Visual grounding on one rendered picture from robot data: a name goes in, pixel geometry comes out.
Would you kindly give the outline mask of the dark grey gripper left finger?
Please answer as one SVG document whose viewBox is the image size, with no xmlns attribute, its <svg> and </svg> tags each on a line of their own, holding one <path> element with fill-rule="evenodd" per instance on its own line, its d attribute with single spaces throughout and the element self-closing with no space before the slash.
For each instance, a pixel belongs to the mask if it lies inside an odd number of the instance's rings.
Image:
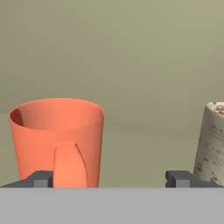
<svg viewBox="0 0 224 224">
<path fill-rule="evenodd" d="M 13 183 L 9 183 L 4 187 L 53 187 L 53 171 L 35 171 L 29 177 Z"/>
</svg>

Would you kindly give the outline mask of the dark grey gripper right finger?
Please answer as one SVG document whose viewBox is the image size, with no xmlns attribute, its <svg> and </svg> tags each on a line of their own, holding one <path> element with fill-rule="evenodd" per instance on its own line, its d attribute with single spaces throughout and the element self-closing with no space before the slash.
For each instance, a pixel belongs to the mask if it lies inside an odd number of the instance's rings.
<svg viewBox="0 0 224 224">
<path fill-rule="evenodd" d="M 166 178 L 166 187 L 175 187 L 175 188 L 197 188 L 197 187 L 219 187 L 214 181 L 204 181 L 194 175 L 189 171 L 167 171 L 165 173 Z"/>
</svg>

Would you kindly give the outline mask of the white speckled cup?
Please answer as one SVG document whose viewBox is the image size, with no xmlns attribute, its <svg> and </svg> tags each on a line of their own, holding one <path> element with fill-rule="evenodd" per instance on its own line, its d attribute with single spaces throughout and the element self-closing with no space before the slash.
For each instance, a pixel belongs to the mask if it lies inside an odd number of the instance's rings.
<svg viewBox="0 0 224 224">
<path fill-rule="evenodd" d="M 224 186 L 224 102 L 205 106 L 193 174 Z"/>
</svg>

